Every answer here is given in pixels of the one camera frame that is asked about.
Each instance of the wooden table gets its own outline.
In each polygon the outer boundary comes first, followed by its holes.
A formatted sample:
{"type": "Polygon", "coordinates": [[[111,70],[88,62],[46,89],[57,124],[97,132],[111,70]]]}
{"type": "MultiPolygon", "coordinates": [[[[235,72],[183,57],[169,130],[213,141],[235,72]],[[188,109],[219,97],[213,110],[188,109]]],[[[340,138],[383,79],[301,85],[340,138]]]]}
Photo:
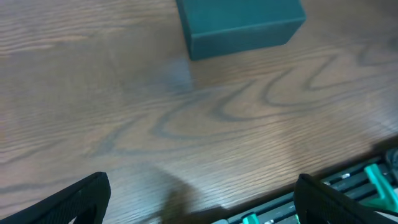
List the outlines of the wooden table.
{"type": "Polygon", "coordinates": [[[0,218],[99,170],[105,223],[231,208],[397,133],[398,1],[303,5],[288,44],[191,62],[173,0],[2,0],[0,218]]]}

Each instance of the dark green cuboid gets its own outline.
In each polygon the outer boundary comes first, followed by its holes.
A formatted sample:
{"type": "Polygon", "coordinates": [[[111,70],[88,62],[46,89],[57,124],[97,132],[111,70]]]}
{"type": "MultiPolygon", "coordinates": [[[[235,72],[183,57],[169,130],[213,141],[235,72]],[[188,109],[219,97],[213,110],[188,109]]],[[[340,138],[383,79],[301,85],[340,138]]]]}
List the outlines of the dark green cuboid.
{"type": "Polygon", "coordinates": [[[177,0],[192,60],[285,44],[305,21],[300,0],[177,0]]]}

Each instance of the green clip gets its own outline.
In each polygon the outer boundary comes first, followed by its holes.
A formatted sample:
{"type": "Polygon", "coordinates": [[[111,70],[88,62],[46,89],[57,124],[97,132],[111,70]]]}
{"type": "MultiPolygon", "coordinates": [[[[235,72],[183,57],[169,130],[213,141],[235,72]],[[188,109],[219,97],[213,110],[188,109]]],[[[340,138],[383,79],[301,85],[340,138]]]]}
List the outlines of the green clip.
{"type": "Polygon", "coordinates": [[[300,224],[299,216],[298,215],[294,215],[294,217],[296,217],[297,223],[300,224]]]}
{"type": "Polygon", "coordinates": [[[375,207],[392,212],[398,212],[398,197],[391,187],[390,183],[383,177],[379,167],[376,164],[365,167],[365,173],[370,182],[376,187],[379,198],[365,202],[369,207],[375,207]]]}
{"type": "Polygon", "coordinates": [[[243,224],[260,224],[256,214],[251,214],[243,218],[243,224]]]}

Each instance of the wooden surface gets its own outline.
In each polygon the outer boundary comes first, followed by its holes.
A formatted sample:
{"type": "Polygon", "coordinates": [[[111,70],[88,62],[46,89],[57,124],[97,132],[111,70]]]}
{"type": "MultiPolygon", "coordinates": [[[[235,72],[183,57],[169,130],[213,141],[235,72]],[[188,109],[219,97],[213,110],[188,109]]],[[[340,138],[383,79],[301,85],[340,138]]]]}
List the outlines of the wooden surface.
{"type": "Polygon", "coordinates": [[[173,0],[0,2],[0,218],[95,171],[105,223],[231,208],[398,132],[398,1],[303,0],[286,45],[191,62],[173,0]]]}

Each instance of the teal box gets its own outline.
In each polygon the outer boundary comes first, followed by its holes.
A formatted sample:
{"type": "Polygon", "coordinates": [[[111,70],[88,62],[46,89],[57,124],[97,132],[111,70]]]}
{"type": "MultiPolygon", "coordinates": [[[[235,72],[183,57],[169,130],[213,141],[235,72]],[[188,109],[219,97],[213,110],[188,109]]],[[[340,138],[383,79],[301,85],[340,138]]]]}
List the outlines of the teal box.
{"type": "Polygon", "coordinates": [[[305,21],[299,0],[177,0],[192,60],[285,44],[305,21]]]}

